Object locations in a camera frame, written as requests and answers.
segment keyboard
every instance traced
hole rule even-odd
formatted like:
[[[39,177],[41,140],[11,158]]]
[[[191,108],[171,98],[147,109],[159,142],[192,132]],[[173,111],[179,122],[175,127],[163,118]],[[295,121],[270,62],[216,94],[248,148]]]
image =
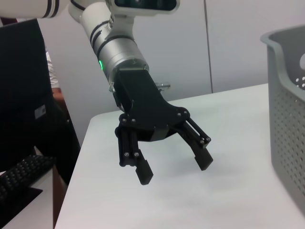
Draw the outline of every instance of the keyboard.
[[[54,165],[53,157],[31,155],[0,176],[0,210],[11,206],[18,196],[48,172]]]

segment perforated basket wall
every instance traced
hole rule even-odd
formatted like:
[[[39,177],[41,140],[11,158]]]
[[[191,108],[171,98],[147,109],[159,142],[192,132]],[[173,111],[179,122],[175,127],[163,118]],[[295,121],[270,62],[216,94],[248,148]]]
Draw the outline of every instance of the perforated basket wall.
[[[273,167],[305,215],[305,26],[264,35]]]

